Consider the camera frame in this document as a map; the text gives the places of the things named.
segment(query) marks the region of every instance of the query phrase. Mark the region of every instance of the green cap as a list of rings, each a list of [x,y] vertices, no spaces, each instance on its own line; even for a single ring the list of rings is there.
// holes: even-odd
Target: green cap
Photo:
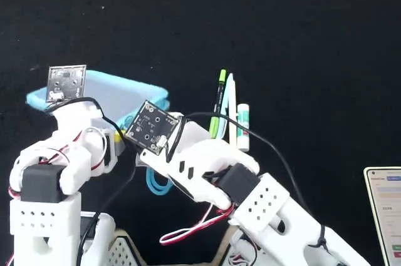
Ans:
[[[223,82],[226,81],[226,74],[227,74],[227,71],[225,69],[221,69],[219,81],[223,81]]]

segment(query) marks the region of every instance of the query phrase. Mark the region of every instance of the white glue stick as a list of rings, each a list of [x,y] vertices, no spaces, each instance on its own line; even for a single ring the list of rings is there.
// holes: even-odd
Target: white glue stick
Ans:
[[[237,114],[238,124],[249,129],[249,105],[238,105]],[[243,152],[249,151],[249,133],[240,128],[237,129],[237,148]]]

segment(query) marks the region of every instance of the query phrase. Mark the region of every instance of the smartphone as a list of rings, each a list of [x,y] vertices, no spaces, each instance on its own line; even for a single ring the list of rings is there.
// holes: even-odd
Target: smartphone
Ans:
[[[401,167],[364,169],[385,266],[401,266]]]

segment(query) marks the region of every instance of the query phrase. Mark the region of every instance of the blue tray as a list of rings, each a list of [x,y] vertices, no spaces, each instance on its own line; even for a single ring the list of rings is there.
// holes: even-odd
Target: blue tray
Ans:
[[[167,100],[169,92],[159,86],[88,70],[86,72],[84,96],[96,99],[105,115],[119,127],[127,128],[145,100],[163,110],[170,107]],[[46,103],[46,88],[26,95],[26,102],[33,108],[43,111]]]

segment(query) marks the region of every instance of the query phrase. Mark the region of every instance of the green marker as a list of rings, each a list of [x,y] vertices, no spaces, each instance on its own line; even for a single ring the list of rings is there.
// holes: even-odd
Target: green marker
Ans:
[[[221,69],[219,81],[217,83],[216,103],[213,108],[214,113],[221,112],[221,104],[223,101],[224,83],[226,82],[226,74],[227,71],[225,69]],[[209,133],[211,133],[213,139],[216,138],[218,130],[219,130],[219,119],[218,117],[212,117],[211,124],[209,127]]]

